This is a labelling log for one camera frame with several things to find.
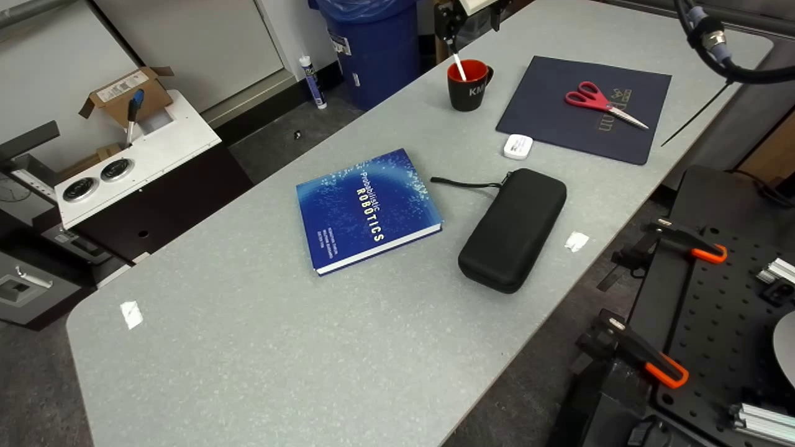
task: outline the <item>gray floor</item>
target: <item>gray floor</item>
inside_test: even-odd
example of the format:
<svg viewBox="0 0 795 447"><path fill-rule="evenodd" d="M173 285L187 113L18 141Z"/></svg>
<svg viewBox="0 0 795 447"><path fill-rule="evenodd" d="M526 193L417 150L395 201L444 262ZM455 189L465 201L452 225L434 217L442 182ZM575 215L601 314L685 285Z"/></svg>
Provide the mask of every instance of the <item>gray floor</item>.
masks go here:
<svg viewBox="0 0 795 447"><path fill-rule="evenodd" d="M314 150L335 129L354 121L354 110L340 93L319 113L311 103L267 125L232 148L244 172L262 182ZM616 244L665 210L645 203ZM629 314L638 280L619 270L608 293L597 284L611 268L608 253L585 277L566 300L544 324L536 339L516 355L448 446L544 446L554 415L568 387L575 341L588 328L598 308ZM84 447L89 429L64 335L64 319L42 330L0 324L0 447L6 446L67 446Z"/></svg>

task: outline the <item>white cabinet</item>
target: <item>white cabinet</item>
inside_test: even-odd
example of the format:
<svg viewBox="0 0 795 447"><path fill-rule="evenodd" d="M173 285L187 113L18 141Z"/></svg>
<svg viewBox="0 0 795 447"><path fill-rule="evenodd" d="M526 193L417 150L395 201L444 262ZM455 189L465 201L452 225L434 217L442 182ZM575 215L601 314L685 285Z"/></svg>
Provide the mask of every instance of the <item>white cabinet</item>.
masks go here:
<svg viewBox="0 0 795 447"><path fill-rule="evenodd" d="M99 11L152 68L207 113L284 69L254 0L98 0Z"/></svg>

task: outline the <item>white sticker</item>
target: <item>white sticker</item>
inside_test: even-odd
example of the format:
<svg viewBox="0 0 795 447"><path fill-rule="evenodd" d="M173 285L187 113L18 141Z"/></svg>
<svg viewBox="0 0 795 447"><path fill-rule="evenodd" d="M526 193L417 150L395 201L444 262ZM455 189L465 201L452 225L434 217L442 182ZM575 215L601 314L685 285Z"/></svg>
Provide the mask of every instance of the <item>white sticker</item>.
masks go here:
<svg viewBox="0 0 795 447"><path fill-rule="evenodd" d="M149 79L147 73L131 73L130 77L116 79L115 85L99 89L98 98L103 103L111 103L111 100L121 98L124 93L141 88L147 79Z"/></svg>
<svg viewBox="0 0 795 447"><path fill-rule="evenodd" d="M586 233L571 233L568 241L566 241L566 251L577 253L582 251L592 238Z"/></svg>
<svg viewBox="0 0 795 447"><path fill-rule="evenodd" d="M141 316L141 310L139 310L139 303L135 303L135 300L124 300L124 303L121 303L121 319L124 319L124 324L127 324L127 330L135 330L137 325L145 324L145 316Z"/></svg>

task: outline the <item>scissors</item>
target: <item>scissors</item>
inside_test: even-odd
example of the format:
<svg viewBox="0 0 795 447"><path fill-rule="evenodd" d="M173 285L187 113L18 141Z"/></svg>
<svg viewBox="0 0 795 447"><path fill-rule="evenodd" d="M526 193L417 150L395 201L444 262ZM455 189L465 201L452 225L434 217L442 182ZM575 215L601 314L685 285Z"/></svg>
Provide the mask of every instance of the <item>scissors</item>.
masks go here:
<svg viewBox="0 0 795 447"><path fill-rule="evenodd" d="M563 94L563 100L575 108L585 108L585 110L598 110L598 113L608 113L629 125L637 125L642 129L648 129L642 119L626 115L624 110L613 108L611 100L604 98L604 93L598 89L598 85L585 79L578 82L577 89L568 89Z"/></svg>

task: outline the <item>red cup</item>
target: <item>red cup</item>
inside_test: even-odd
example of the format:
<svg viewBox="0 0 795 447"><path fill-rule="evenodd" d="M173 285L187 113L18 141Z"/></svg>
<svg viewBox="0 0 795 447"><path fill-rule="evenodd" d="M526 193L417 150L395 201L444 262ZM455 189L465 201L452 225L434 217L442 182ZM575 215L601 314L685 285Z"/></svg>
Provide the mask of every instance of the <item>red cup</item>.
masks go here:
<svg viewBox="0 0 795 447"><path fill-rule="evenodd" d="M462 61L467 79L462 79L458 64L448 68L448 93L452 110L478 110L494 69L480 61Z"/></svg>

